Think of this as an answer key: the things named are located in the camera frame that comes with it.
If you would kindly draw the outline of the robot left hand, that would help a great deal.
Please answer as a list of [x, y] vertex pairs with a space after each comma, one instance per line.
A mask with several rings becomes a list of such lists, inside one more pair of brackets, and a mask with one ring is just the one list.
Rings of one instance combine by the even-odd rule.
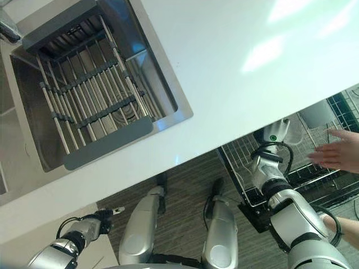
[[96, 211], [95, 216], [100, 221], [99, 234], [108, 234], [112, 227], [111, 218], [114, 215], [121, 214], [125, 209], [125, 207], [116, 207], [113, 209], [105, 208]]

